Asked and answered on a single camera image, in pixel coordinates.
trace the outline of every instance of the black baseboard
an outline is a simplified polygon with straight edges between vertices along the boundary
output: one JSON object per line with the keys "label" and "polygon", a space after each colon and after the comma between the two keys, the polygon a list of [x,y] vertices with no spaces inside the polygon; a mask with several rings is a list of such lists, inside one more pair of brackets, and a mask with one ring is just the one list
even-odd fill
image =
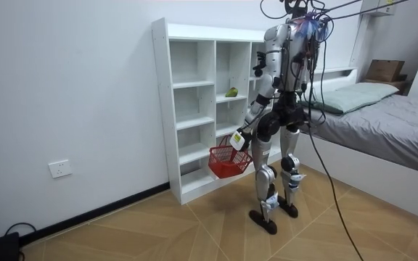
{"label": "black baseboard", "polygon": [[73,226],[80,225],[81,223],[85,223],[88,220],[92,220],[94,218],[105,215],[114,210],[118,210],[122,207],[126,207],[142,199],[146,199],[147,197],[160,193],[162,191],[165,191],[169,189],[170,187],[171,186],[169,182],[167,182],[159,186],[156,186],[154,188],[150,188],[145,191],[139,192],[138,194],[127,196],[125,199],[118,200],[111,204],[107,204],[103,207],[99,207],[95,210],[88,211],[81,215],[69,218],[68,220],[64,220],[54,225],[50,225],[49,227],[45,227],[35,232],[26,234],[20,237],[20,240],[19,240],[20,247],[26,246],[34,241],[53,235],[55,233],[59,233],[60,231],[63,231],[65,229],[72,228]]}

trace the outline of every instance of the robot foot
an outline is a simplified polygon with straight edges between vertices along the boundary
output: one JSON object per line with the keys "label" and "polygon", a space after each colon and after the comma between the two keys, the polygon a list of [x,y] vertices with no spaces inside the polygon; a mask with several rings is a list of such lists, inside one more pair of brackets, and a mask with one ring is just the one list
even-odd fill
{"label": "robot foot", "polygon": [[270,220],[269,222],[266,222],[264,220],[264,216],[255,210],[251,210],[249,216],[251,220],[254,221],[254,223],[258,224],[263,229],[265,229],[267,233],[271,235],[276,234],[276,224],[274,221]]}
{"label": "robot foot", "polygon": [[287,201],[281,196],[279,196],[279,204],[279,207],[281,207],[290,217],[298,217],[299,213],[295,205],[291,204],[291,206],[288,206]]}

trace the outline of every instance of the cardboard box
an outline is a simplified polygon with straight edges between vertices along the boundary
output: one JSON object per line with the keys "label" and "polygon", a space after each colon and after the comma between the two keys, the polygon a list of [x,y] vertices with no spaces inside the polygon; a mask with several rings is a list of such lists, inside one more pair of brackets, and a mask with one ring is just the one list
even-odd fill
{"label": "cardboard box", "polygon": [[403,68],[404,61],[372,60],[366,80],[380,80],[384,82],[397,81]]}

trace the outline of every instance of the wooden floor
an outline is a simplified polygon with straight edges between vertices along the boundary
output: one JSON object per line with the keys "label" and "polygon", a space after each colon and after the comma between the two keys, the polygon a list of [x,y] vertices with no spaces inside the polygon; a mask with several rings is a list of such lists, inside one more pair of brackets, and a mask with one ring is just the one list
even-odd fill
{"label": "wooden floor", "polygon": [[[275,236],[247,217],[258,207],[254,175],[248,175],[183,206],[167,191],[23,251],[27,261],[358,260],[327,177],[302,171],[308,176],[297,193],[299,217],[277,208]],[[276,184],[281,190],[281,181]],[[365,260],[418,261],[418,217],[339,181],[335,185]]]}

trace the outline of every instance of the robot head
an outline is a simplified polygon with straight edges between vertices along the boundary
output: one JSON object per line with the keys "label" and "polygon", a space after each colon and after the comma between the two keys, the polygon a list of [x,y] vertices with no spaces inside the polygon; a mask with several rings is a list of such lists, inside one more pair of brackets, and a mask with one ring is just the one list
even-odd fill
{"label": "robot head", "polygon": [[302,17],[307,14],[308,12],[308,5],[306,0],[280,0],[282,3],[284,3],[284,10],[287,12],[287,14],[292,15],[292,19],[296,17]]}

